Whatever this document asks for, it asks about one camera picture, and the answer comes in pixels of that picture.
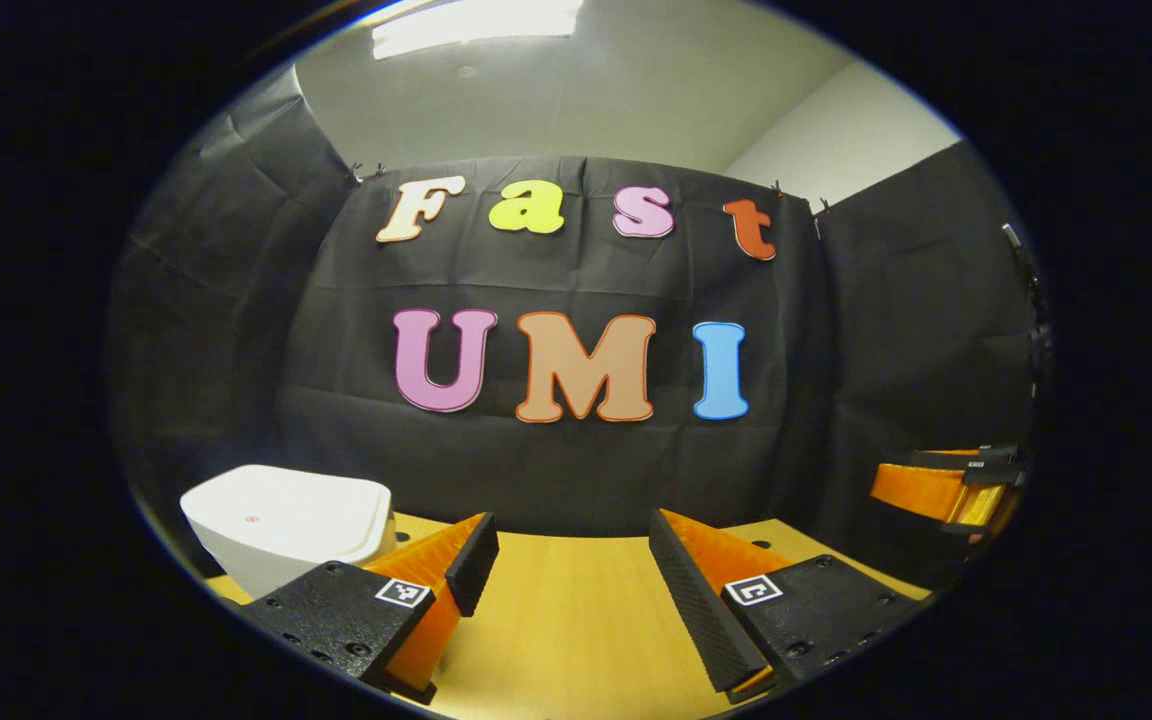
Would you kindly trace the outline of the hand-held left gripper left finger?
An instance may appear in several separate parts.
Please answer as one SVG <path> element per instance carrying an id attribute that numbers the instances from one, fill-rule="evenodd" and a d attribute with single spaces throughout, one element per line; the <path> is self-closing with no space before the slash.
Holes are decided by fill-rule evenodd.
<path id="1" fill-rule="evenodd" d="M 429 705 L 498 552 L 494 516 L 480 511 L 367 564 L 324 562 L 237 611 L 329 670 Z"/>

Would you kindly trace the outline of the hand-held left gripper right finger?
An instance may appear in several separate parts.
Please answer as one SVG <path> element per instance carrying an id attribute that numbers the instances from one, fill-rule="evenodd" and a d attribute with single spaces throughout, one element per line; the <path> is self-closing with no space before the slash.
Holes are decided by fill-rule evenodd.
<path id="1" fill-rule="evenodd" d="M 710 684 L 733 705 L 817 679 L 922 609 L 832 553 L 787 560 L 679 511 L 653 511 L 647 544 Z"/>

